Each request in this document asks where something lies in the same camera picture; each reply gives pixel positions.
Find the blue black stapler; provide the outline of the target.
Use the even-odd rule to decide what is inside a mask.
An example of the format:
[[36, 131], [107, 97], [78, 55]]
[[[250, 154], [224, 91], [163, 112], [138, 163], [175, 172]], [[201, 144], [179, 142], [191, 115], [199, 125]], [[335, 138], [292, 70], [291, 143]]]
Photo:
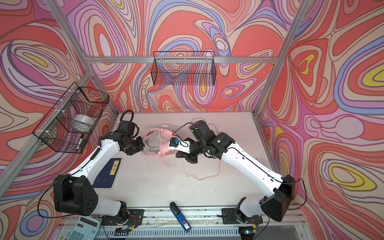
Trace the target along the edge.
[[185, 218], [185, 216], [183, 215], [183, 213], [181, 212], [181, 210], [179, 209], [179, 207], [176, 205], [175, 202], [170, 203], [170, 210], [175, 216], [175, 218], [177, 219], [177, 221], [179, 222], [179, 224], [182, 226], [184, 231], [188, 233], [192, 229], [192, 227], [188, 223], [187, 219]]

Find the aluminium front rail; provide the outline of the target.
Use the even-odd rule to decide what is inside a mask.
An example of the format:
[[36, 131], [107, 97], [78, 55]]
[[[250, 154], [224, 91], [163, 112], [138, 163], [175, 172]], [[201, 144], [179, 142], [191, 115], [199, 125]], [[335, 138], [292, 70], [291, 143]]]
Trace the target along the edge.
[[310, 240], [302, 215], [282, 222], [264, 215], [245, 220], [233, 206], [130, 209], [124, 224], [110, 217], [64, 218], [54, 240]]

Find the pink headphones with cable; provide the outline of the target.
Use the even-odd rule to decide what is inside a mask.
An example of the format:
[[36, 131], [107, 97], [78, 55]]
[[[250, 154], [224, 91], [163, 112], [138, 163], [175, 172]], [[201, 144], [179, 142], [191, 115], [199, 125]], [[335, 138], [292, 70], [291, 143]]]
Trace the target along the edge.
[[176, 156], [176, 151], [168, 148], [168, 142], [172, 137], [171, 130], [152, 128], [144, 132], [141, 137], [145, 144], [142, 153], [149, 158], [159, 158], [165, 167], [169, 168], [170, 165], [165, 158]]

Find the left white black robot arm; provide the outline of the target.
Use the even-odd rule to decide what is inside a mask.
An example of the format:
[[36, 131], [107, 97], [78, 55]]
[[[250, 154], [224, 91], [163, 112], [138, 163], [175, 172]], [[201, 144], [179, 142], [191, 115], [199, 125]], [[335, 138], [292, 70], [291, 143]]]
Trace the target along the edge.
[[128, 218], [124, 201], [99, 197], [93, 184], [109, 160], [118, 152], [132, 156], [144, 149], [139, 127], [132, 121], [120, 121], [117, 130], [99, 138], [97, 148], [67, 175], [59, 175], [54, 182], [54, 206], [60, 213], [79, 216], [111, 216]]

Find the light green calculator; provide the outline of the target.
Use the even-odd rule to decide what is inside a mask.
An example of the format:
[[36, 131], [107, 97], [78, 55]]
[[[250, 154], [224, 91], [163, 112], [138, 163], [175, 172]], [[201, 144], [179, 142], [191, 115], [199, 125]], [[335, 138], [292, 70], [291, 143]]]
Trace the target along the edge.
[[65, 240], [95, 240], [101, 222], [92, 217], [79, 217], [65, 235]]

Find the white tape roll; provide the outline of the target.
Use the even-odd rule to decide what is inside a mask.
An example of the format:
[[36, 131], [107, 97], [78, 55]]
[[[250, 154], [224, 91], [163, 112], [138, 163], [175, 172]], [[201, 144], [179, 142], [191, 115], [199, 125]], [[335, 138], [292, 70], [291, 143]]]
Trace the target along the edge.
[[92, 132], [95, 121], [93, 118], [77, 114], [73, 117], [70, 126], [76, 133], [89, 134]]

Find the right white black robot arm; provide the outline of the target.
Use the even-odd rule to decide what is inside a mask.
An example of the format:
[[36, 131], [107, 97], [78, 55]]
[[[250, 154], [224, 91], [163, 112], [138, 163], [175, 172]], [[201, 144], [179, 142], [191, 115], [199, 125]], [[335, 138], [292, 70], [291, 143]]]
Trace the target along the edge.
[[182, 140], [173, 133], [169, 141], [169, 149], [177, 151], [177, 158], [183, 158], [191, 164], [198, 162], [199, 155], [219, 159], [236, 168], [262, 191], [260, 197], [249, 200], [243, 197], [238, 202], [234, 208], [235, 221], [246, 223], [263, 212], [270, 219], [281, 222], [294, 199], [295, 178], [268, 169], [226, 133], [215, 134], [203, 120], [187, 125], [194, 139]]

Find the dark blue notebook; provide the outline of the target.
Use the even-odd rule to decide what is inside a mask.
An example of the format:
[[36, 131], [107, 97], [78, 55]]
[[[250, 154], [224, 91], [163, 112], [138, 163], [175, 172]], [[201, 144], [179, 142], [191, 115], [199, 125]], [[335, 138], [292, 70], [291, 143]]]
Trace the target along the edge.
[[93, 188], [112, 189], [114, 187], [117, 174], [121, 167], [121, 163], [121, 158], [110, 159], [96, 177], [93, 183]]

